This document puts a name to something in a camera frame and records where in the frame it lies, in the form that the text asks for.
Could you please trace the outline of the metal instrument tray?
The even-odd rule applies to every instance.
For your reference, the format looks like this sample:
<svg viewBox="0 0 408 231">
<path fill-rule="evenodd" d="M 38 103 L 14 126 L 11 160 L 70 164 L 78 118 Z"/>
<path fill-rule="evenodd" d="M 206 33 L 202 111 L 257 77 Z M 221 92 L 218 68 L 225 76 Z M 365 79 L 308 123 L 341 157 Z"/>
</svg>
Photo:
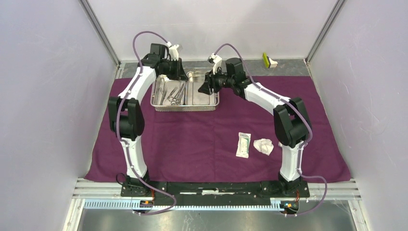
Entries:
<svg viewBox="0 0 408 231">
<path fill-rule="evenodd" d="M 202 69 L 192 69 L 187 72 L 188 81 L 170 80 L 165 75 L 160 75 L 153 83 L 150 104 L 158 112 L 199 112 L 214 111 L 220 103 L 219 94 L 206 95 L 199 93 L 198 89 L 205 80 L 205 71 Z M 167 99 L 174 88 L 179 88 L 182 83 L 187 83 L 185 94 L 181 99 L 180 105 L 171 105 Z M 160 105 L 162 96 L 162 87 L 168 85 L 166 100 Z"/>
</svg>

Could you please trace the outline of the white sterile packet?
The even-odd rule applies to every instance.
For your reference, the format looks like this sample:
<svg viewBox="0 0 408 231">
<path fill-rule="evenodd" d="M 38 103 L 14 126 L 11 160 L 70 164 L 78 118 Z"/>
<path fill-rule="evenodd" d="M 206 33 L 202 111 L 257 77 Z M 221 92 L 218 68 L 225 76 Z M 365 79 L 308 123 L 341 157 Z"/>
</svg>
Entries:
<svg viewBox="0 0 408 231">
<path fill-rule="evenodd" d="M 241 158 L 249 158 L 249 147 L 251 142 L 251 134 L 239 132 L 239 140 L 237 145 L 236 156 Z"/>
</svg>

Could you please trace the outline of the white gauze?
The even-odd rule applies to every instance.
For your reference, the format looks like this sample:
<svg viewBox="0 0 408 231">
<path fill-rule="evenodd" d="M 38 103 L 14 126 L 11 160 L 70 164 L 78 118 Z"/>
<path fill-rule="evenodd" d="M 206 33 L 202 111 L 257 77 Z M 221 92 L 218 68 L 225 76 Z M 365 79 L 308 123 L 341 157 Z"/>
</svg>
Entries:
<svg viewBox="0 0 408 231">
<path fill-rule="evenodd" d="M 267 156 L 270 156 L 274 149 L 274 145 L 272 143 L 272 140 L 270 139 L 255 140 L 253 146 L 258 152 L 265 154 Z"/>
</svg>

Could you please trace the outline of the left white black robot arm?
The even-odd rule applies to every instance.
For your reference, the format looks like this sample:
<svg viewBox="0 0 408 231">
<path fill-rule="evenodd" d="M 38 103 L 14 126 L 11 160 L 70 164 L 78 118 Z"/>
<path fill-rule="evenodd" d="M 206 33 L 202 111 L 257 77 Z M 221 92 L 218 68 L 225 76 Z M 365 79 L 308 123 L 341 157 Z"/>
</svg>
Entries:
<svg viewBox="0 0 408 231">
<path fill-rule="evenodd" d="M 150 52 L 141 59 L 126 88 L 108 100 L 110 129 L 122 145 L 127 165 L 121 192 L 124 197 L 147 196 L 152 191 L 141 147 L 145 120 L 140 104 L 160 75 L 173 80 L 186 80 L 180 51 L 179 44 L 151 44 Z"/>
</svg>

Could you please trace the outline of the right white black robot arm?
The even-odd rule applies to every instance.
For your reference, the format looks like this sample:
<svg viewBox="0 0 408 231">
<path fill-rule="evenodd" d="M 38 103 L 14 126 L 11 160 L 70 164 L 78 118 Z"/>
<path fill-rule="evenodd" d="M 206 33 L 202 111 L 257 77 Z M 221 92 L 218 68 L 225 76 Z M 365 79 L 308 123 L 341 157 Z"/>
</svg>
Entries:
<svg viewBox="0 0 408 231">
<path fill-rule="evenodd" d="M 247 76 L 240 58 L 226 60 L 226 71 L 221 68 L 222 59 L 212 54 L 208 62 L 212 70 L 206 72 L 199 93 L 212 95 L 222 88 L 232 89 L 233 93 L 267 110 L 273 116 L 275 135 L 282 148 L 282 164 L 278 180 L 273 181 L 283 196 L 291 196 L 302 181 L 299 156 L 311 138 L 312 129 L 305 104 L 301 98 L 281 96 L 252 77 Z"/>
</svg>

